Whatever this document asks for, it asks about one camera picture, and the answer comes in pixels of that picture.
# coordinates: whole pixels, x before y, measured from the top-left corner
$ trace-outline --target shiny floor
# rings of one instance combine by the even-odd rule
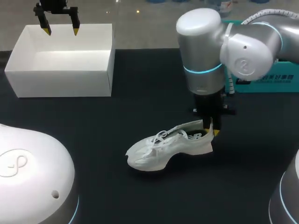
[[[38,0],[0,0],[0,50],[12,50],[24,26],[38,24],[33,7]],[[256,4],[249,0],[234,1],[228,20],[245,20],[267,8],[299,13],[298,0],[270,0]],[[205,7],[201,0],[178,3],[166,0],[153,4],[146,0],[69,0],[68,6],[79,7],[81,23],[112,23],[118,49],[176,48],[175,24],[185,12]],[[47,14],[50,24],[67,24],[67,15]]]

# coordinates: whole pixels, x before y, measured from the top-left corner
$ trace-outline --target white sneaker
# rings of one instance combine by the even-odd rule
[[[175,126],[134,144],[126,153],[128,165],[141,171],[158,171],[164,169],[175,154],[201,155],[212,152],[213,138],[213,126],[207,133],[202,120]]]

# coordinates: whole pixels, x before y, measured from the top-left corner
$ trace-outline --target robotic arm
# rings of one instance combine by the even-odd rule
[[[52,14],[68,14],[71,17],[73,24],[74,34],[77,35],[80,28],[80,21],[78,18],[78,7],[67,7],[67,0],[40,0],[34,7],[38,20],[41,24],[41,28],[48,34],[51,35],[51,28],[46,19],[44,12]]]
[[[263,10],[237,26],[223,23],[212,9],[195,9],[179,18],[177,33],[197,114],[205,129],[213,124],[215,134],[221,115],[234,114],[223,105],[224,65],[229,75],[253,81],[266,75],[277,58],[299,63],[299,16],[285,10]]]

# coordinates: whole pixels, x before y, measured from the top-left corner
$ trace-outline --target white box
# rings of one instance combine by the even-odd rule
[[[111,24],[26,26],[5,68],[19,98],[111,96],[114,35]]]

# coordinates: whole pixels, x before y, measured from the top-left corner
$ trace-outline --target glowing blue light ring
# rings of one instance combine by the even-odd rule
[[[75,213],[74,213],[73,217],[71,218],[69,224],[71,224],[72,221],[74,220],[74,218],[75,218],[75,216],[76,216],[76,213],[77,213],[77,211],[78,211],[78,207],[79,207],[79,196],[78,196],[78,203],[77,203],[77,207],[76,207]]]
[[[184,69],[190,73],[193,73],[193,74],[205,74],[205,73],[209,73],[211,71],[215,71],[216,69],[220,68],[222,66],[222,64],[219,64],[218,66],[216,66],[215,68],[213,69],[210,69],[210,70],[206,70],[206,71],[192,71],[192,70],[189,70],[187,69],[185,66],[184,66]]]
[[[295,219],[290,215],[290,213],[289,213],[288,209],[286,208],[285,203],[284,203],[284,201],[283,201],[283,199],[282,199],[282,194],[281,194],[281,182],[282,182],[282,178],[284,177],[284,175],[285,175],[285,173],[282,175],[281,180],[280,180],[280,184],[279,184],[280,200],[281,200],[282,206],[284,207],[284,209],[285,209],[287,215],[290,217],[290,219],[293,221],[293,223],[298,224],[298,223],[295,221]]]
[[[282,47],[283,47],[283,45],[284,45],[284,41],[283,41],[283,39],[282,39],[282,36],[281,36],[280,32],[279,32],[274,26],[271,26],[270,24],[268,24],[268,23],[264,23],[264,22],[254,22],[253,24],[266,25],[266,26],[268,26],[268,27],[271,27],[273,30],[275,30],[276,33],[278,33],[278,35],[279,35],[279,37],[280,37],[280,40],[281,40],[281,49],[282,49]]]

